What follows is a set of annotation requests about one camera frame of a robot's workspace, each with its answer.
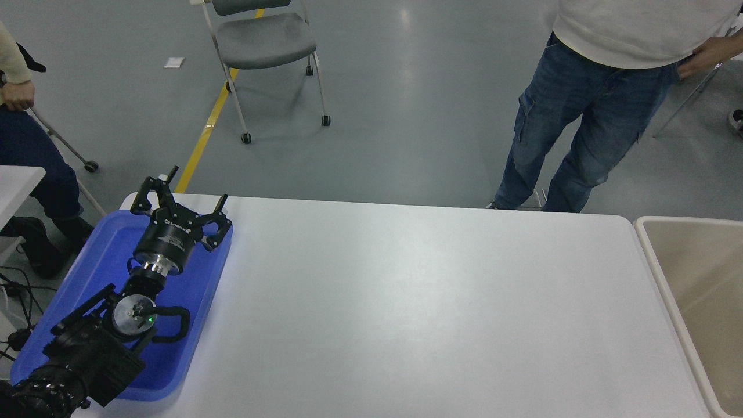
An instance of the chair seat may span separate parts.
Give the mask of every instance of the chair seat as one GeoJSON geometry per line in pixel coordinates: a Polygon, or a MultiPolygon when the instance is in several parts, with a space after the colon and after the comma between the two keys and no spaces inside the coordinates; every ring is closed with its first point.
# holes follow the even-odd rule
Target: chair seat
{"type": "Polygon", "coordinates": [[[224,63],[240,69],[288,64],[317,49],[309,26],[296,13],[224,23],[217,42],[224,63]]]}

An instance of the beige sleeve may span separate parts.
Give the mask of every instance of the beige sleeve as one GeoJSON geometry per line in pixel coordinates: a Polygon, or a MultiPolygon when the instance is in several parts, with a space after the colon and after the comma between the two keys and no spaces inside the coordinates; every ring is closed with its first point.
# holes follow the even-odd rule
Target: beige sleeve
{"type": "Polygon", "coordinates": [[[7,81],[13,84],[31,80],[26,61],[16,45],[16,41],[0,22],[0,70],[5,73],[7,81]]]}

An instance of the gray floor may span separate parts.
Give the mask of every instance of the gray floor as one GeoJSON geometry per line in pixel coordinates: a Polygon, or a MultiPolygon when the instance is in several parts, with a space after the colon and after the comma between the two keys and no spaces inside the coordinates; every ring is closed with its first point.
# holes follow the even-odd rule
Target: gray floor
{"type": "MultiPolygon", "coordinates": [[[[253,143],[240,142],[228,101],[187,191],[483,207],[500,181],[517,97],[550,32],[553,3],[308,0],[332,126],[320,126],[317,79],[304,75],[304,62],[241,71],[253,143]]],[[[1,11],[48,67],[34,77],[39,111],[100,164],[90,174],[69,159],[106,210],[144,177],[185,166],[224,82],[200,7],[23,1],[1,11]],[[183,68],[164,69],[168,57],[185,57],[183,68]]],[[[584,211],[742,220],[743,141],[726,121],[743,105],[742,66],[725,65],[653,138],[701,78],[674,88],[584,211]]],[[[547,188],[575,129],[548,156],[538,188],[547,188]]],[[[41,214],[33,201],[22,212],[41,214]]],[[[86,217],[98,220],[90,207],[86,217]]]]}

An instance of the robotic arm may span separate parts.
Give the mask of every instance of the robotic arm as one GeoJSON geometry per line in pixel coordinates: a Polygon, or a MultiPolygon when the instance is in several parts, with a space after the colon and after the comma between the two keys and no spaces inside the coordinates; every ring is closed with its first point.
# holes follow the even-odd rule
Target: robotic arm
{"type": "Polygon", "coordinates": [[[51,330],[54,340],[43,351],[46,364],[14,387],[0,382],[0,418],[68,418],[77,408],[87,408],[89,397],[106,406],[144,370],[139,355],[150,342],[172,343],[186,336],[189,311],[157,306],[155,300],[166,277],[183,271],[196,243],[214,250],[232,222],[222,210],[227,195],[207,215],[176,203],[169,185],[177,170],[164,179],[145,179],[134,199],[131,212],[148,215],[150,221],[133,253],[140,265],[130,266],[121,292],[113,284],[101,289],[51,330]],[[154,211],[147,199],[151,191],[160,206],[154,211]],[[204,235],[211,223],[217,232],[204,235]],[[181,318],[178,334],[156,335],[161,315],[181,318]]]}

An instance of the beige bin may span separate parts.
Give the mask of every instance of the beige bin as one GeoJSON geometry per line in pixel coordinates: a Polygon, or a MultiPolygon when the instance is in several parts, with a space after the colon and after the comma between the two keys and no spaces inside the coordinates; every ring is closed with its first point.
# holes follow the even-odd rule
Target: beige bin
{"type": "Polygon", "coordinates": [[[743,417],[743,222],[643,216],[650,268],[714,417],[743,417]]]}

